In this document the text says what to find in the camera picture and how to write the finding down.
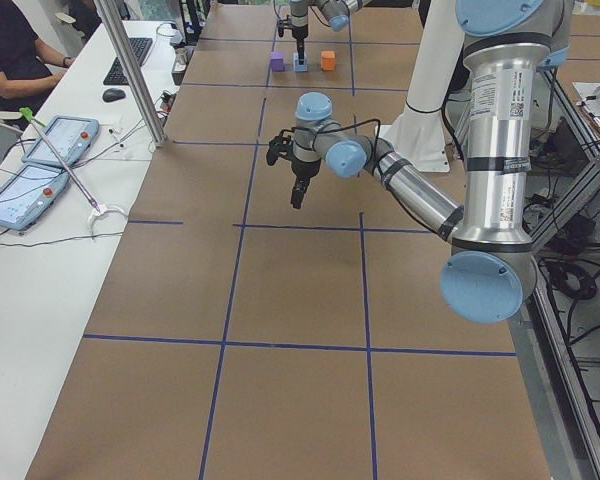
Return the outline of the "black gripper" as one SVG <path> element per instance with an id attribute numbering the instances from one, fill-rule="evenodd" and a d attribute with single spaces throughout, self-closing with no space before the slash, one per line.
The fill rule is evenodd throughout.
<path id="1" fill-rule="evenodd" d="M 289 30 L 292 37 L 296 40 L 296 50 L 298 62 L 305 62 L 305 39 L 309 34 L 308 16 L 291 16 L 277 20 L 277 34 L 282 38 L 285 31 Z"/>
<path id="2" fill-rule="evenodd" d="M 311 179 L 319 173 L 321 160 L 313 154 L 310 154 L 307 158 L 301 157 L 300 153 L 295 152 L 295 145 L 292 131 L 282 129 L 269 141 L 266 162 L 269 166 L 274 166 L 278 159 L 290 162 L 292 172 L 296 177 L 291 191 L 290 203 L 294 209 L 299 210 L 302 207 Z"/>

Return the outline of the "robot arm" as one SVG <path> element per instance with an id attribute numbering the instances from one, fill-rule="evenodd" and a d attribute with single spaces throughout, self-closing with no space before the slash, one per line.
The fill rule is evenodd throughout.
<path id="1" fill-rule="evenodd" d="M 391 124 L 361 135 L 333 118 L 327 95 L 299 98 L 294 126 L 267 152 L 269 164 L 291 165 L 292 206 L 322 167 L 342 178 L 367 172 L 450 244 L 440 288 L 452 310 L 481 324 L 514 316 L 536 283 L 522 225 L 533 80 L 565 61 L 572 11 L 569 1 L 431 2 L 405 107 Z M 457 134 L 462 202 L 430 180 L 447 170 L 441 119 L 458 66 L 468 69 L 470 87 Z"/>
<path id="2" fill-rule="evenodd" d="M 305 64 L 305 39 L 309 35 L 309 10 L 316 7 L 327 26 L 338 32 L 350 23 L 353 13 L 361 10 L 370 0 L 291 0 L 290 14 L 277 20 L 277 30 L 280 37 L 290 30 L 296 41 L 298 62 Z"/>

